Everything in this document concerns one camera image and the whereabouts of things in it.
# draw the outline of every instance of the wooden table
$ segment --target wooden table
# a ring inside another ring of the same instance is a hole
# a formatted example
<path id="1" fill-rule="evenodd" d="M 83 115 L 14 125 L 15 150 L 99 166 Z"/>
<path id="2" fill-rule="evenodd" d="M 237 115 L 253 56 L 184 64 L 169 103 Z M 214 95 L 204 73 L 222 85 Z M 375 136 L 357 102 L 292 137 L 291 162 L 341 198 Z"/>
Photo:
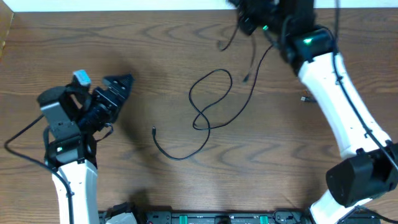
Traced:
<path id="1" fill-rule="evenodd" d="M 318 15 L 320 23 L 333 25 L 332 10 Z M 345 9 L 340 38 L 354 84 L 395 141 L 397 15 L 397 9 Z M 206 112 L 211 123 L 229 120 L 242 107 L 252 83 L 241 83 L 250 39 L 238 34 L 227 51 L 216 48 L 217 40 L 230 37 L 234 20 L 234 11 L 18 13 L 0 65 L 0 141 L 38 117 L 36 97 L 69 83 L 72 71 L 85 69 L 93 86 L 101 85 L 103 76 L 131 71 L 132 95 L 114 134 L 98 145 L 99 209 L 125 201 L 175 210 L 307 208 L 326 190 L 325 172 L 341 159 L 324 115 L 317 104 L 300 101 L 305 88 L 276 50 L 261 66 L 248 107 L 229 126 L 212 131 L 201 153 L 171 161 L 152 141 L 156 125 L 159 142 L 175 156 L 202 144 L 206 133 L 191 127 L 196 112 L 188 91 L 216 68 L 233 74 L 234 87 Z M 256 39 L 257 63 L 268 43 L 259 31 Z M 202 108 L 228 83 L 225 74 L 213 75 L 197 86 L 193 100 Z M 41 121 L 13 148 L 42 159 L 45 126 Z M 1 222 L 59 223 L 50 174 L 5 151 L 0 161 Z M 396 219 L 397 204 L 395 191 L 369 207 Z"/>

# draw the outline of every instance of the green strip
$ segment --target green strip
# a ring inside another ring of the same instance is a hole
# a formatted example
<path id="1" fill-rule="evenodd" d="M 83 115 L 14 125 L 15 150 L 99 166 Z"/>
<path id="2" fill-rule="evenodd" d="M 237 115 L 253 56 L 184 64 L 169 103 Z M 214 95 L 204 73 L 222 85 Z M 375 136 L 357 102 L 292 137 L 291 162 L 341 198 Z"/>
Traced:
<path id="1" fill-rule="evenodd" d="M 188 224 L 188 216 L 187 215 L 180 215 L 180 224 Z"/>
<path id="2" fill-rule="evenodd" d="M 260 224 L 268 224 L 268 223 L 269 223 L 268 216 L 260 216 Z"/>

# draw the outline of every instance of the green led indicator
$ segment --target green led indicator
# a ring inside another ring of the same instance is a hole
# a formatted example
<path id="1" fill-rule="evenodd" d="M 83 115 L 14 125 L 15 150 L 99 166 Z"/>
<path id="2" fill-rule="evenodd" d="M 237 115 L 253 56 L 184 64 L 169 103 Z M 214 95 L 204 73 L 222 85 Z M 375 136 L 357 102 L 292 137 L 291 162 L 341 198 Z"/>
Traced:
<path id="1" fill-rule="evenodd" d="M 312 42 L 312 38 L 308 38 L 304 40 L 304 44 L 310 45 Z"/>

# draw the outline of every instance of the white wall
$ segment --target white wall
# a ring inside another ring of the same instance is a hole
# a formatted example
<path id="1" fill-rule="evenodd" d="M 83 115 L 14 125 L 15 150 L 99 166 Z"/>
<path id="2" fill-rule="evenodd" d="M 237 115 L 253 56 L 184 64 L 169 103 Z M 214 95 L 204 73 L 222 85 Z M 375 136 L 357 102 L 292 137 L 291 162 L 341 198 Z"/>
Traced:
<path id="1" fill-rule="evenodd" d="M 317 8 L 335 0 L 315 0 Z M 14 12 L 231 9 L 226 0 L 4 0 Z M 398 7 L 398 0 L 341 0 L 342 7 Z"/>

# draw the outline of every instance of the green light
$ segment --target green light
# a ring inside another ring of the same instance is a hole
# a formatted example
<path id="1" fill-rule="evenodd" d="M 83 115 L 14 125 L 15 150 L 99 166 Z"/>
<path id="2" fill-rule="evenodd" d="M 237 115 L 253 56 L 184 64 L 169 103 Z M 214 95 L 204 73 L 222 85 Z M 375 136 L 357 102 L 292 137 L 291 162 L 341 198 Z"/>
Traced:
<path id="1" fill-rule="evenodd" d="M 312 42 L 312 38 L 308 38 L 304 40 L 304 44 L 310 45 Z"/>

